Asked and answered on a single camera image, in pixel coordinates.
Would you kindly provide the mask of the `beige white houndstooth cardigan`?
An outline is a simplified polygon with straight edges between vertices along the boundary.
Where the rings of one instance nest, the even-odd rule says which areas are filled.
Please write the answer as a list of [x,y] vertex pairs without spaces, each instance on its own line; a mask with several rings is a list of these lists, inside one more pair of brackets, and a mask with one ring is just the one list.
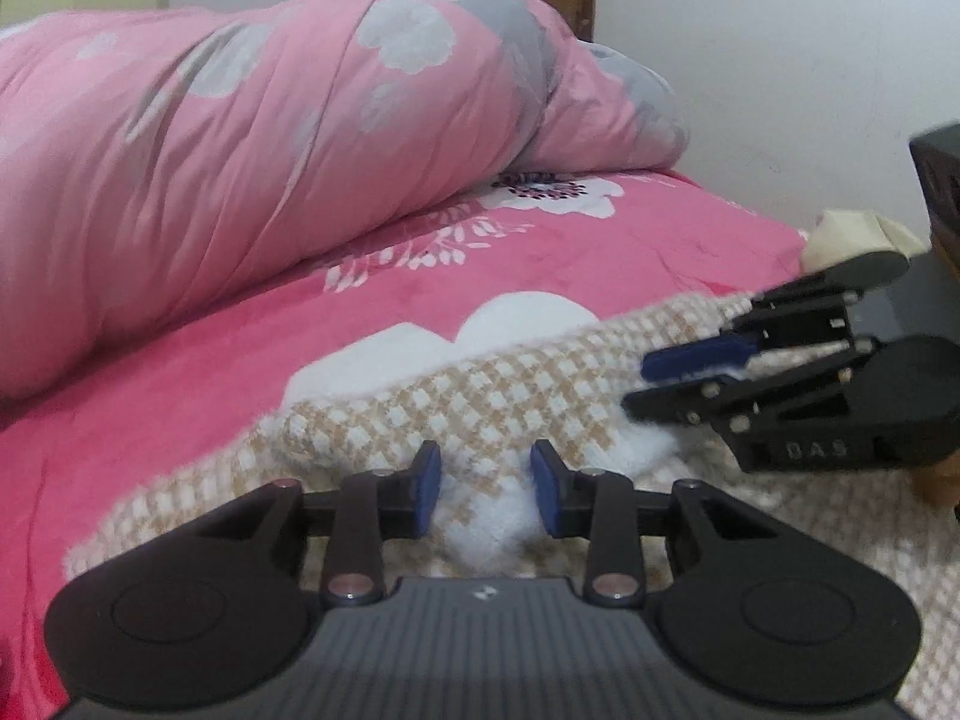
[[745,307],[740,296],[682,294],[556,338],[498,344],[420,374],[355,380],[343,392],[293,382],[278,410],[228,447],[153,479],[112,505],[73,546],[68,575],[169,532],[275,476],[309,488],[363,470],[392,470],[423,440],[443,449],[444,481],[430,536],[389,551],[393,571],[434,577],[555,574],[578,567],[582,544],[540,527],[527,474],[534,440],[573,465],[602,466],[646,488],[699,476],[900,583],[918,605],[924,639],[901,697],[923,718],[958,712],[958,527],[901,473],[747,475],[701,427],[631,422],[620,410],[640,387],[640,357],[703,337]]

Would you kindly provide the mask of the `folded cream garment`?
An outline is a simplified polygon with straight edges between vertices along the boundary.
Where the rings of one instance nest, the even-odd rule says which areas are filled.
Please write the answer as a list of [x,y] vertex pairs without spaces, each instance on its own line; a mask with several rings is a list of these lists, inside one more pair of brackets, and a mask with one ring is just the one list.
[[887,216],[873,211],[827,210],[805,239],[800,266],[804,273],[814,273],[871,252],[916,257],[930,250],[929,242]]

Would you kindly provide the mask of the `pink floral bed sheet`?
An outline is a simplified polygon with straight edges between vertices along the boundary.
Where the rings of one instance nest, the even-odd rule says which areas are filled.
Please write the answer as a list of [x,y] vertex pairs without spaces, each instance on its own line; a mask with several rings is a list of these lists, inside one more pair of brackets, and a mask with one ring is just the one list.
[[263,413],[349,397],[680,293],[799,270],[802,238],[675,174],[500,184],[379,229],[2,415],[2,712],[64,703],[43,617],[112,504]]

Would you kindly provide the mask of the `pink grey floral duvet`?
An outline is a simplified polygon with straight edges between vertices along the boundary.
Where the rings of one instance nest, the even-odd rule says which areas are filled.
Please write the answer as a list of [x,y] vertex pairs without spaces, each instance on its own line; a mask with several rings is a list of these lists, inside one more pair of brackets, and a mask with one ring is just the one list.
[[2,392],[505,172],[664,169],[672,89],[542,0],[60,11],[2,34]]

